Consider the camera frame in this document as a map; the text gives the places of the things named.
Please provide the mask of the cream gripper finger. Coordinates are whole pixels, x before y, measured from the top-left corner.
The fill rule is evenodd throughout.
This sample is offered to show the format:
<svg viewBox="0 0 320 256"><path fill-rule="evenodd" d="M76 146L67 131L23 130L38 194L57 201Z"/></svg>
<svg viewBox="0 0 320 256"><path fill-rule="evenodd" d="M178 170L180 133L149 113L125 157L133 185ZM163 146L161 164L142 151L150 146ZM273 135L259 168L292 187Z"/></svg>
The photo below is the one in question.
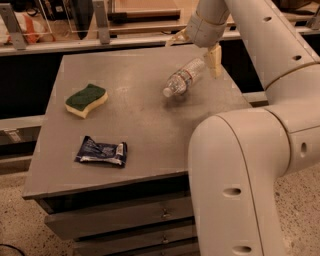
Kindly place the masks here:
<svg viewBox="0 0 320 256"><path fill-rule="evenodd" d="M172 46L180 43L187 43L189 41L189 37L186 33L186 29L180 30L178 33L174 34L169 40L166 41L166 46Z"/></svg>
<svg viewBox="0 0 320 256"><path fill-rule="evenodd" d="M219 43L210 47L204 54L206 65L214 78L218 78L222 73L222 50Z"/></svg>

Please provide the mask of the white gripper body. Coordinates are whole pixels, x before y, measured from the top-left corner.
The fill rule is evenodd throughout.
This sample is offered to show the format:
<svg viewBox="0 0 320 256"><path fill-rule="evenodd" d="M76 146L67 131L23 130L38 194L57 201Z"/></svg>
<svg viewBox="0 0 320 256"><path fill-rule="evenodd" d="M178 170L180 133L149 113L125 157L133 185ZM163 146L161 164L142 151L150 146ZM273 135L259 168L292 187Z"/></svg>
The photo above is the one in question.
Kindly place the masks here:
<svg viewBox="0 0 320 256"><path fill-rule="evenodd" d="M208 18L203 18L195 12L187 24L186 36L190 42L200 48L213 47L224 33L227 18L227 12Z"/></svg>

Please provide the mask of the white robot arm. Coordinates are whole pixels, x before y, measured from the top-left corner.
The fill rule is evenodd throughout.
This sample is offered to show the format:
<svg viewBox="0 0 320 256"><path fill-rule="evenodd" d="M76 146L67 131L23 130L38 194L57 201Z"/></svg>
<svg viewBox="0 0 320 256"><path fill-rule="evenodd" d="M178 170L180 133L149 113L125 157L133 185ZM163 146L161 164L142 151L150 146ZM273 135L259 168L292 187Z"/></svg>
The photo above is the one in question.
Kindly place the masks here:
<svg viewBox="0 0 320 256"><path fill-rule="evenodd" d="M199 0L178 37L217 48L233 19L268 106L193 132L188 174L201 256L285 256L274 183L319 160L319 57L272 0Z"/></svg>

